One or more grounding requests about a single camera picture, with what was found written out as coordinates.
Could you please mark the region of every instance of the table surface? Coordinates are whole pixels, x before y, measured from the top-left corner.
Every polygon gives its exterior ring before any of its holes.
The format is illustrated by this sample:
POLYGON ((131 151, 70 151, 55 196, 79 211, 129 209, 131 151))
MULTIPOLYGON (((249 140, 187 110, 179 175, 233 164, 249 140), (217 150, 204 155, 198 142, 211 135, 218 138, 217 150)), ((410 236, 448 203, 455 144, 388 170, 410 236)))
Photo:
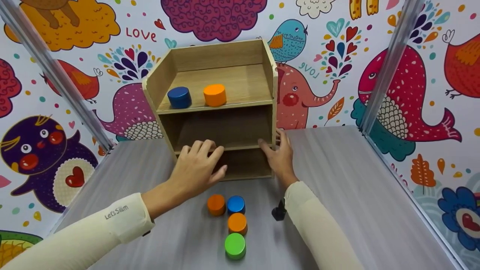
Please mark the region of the table surface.
MULTIPOLYGON (((365 269, 455 269, 413 204, 355 127, 289 131, 298 177, 343 229, 365 269)), ((58 230, 134 192, 165 181, 172 169, 162 140, 121 142, 64 213, 58 230)), ((220 182, 155 220, 152 232, 116 247, 95 270, 317 269, 288 215, 270 212, 283 193, 274 179, 220 182), (207 198, 244 197, 247 254, 226 258, 227 216, 211 217, 207 198)))

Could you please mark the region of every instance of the black object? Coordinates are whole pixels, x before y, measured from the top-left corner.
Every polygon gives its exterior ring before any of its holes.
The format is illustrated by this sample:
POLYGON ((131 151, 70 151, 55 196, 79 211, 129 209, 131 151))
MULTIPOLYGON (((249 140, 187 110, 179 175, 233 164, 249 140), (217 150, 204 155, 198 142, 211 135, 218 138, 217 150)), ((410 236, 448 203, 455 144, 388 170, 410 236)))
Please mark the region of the black object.
POLYGON ((276 221, 282 221, 285 219, 285 214, 287 210, 285 210, 285 203, 284 199, 282 198, 278 203, 278 207, 272 209, 272 216, 276 221))

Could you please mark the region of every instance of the hand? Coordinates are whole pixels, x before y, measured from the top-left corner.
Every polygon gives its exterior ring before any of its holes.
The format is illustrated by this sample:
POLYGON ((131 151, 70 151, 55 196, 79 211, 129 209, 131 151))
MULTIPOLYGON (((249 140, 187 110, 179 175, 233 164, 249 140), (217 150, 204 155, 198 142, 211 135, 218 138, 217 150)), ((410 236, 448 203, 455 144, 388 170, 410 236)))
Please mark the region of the hand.
POLYGON ((281 185, 287 189, 291 184, 298 181, 293 171, 293 149, 287 134, 276 129, 276 142, 280 147, 273 151, 263 140, 258 140, 258 145, 268 158, 268 164, 280 180, 281 185))
POLYGON ((212 172, 224 150, 211 140, 195 141, 192 147, 184 146, 170 178, 142 194, 150 218, 154 220, 222 180, 227 172, 226 165, 212 172), (209 157, 210 149, 215 150, 209 157))

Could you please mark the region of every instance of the pink elephant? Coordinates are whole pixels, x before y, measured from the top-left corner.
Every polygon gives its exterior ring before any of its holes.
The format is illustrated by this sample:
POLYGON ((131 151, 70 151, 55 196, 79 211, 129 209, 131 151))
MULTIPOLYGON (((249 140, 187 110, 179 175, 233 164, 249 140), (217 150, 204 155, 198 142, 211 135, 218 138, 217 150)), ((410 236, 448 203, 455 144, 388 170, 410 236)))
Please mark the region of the pink elephant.
POLYGON ((317 97, 305 77, 292 66, 277 64, 278 95, 276 126, 282 129, 301 129, 307 125, 309 107, 329 102, 336 93, 340 80, 333 80, 332 90, 326 96, 317 97))

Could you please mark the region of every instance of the arm sleeve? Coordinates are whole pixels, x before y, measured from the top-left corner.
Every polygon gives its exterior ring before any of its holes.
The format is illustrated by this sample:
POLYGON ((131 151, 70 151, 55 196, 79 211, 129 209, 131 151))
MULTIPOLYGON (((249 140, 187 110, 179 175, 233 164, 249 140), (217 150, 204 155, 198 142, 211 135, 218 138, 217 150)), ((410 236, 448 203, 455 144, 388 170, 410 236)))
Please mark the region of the arm sleeve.
POLYGON ((363 269, 338 223, 304 182, 288 187, 285 209, 319 269, 363 269))
POLYGON ((135 193, 46 238, 2 270, 85 270, 154 225, 140 193, 135 193))

